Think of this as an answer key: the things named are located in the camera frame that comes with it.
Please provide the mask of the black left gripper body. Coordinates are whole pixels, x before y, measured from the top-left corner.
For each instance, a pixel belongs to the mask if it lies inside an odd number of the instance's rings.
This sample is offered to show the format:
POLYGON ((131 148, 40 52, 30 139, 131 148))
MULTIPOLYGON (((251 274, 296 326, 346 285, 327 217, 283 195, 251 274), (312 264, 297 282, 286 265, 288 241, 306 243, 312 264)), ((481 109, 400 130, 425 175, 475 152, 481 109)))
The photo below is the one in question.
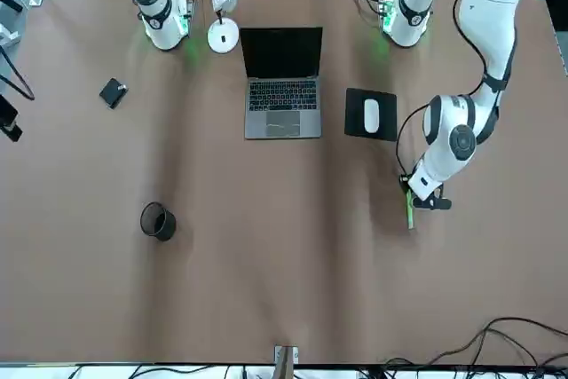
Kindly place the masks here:
POLYGON ((449 210, 452 208, 452 201, 444 196, 444 187, 440 186, 425 201, 415 195, 413 207, 415 209, 449 210))

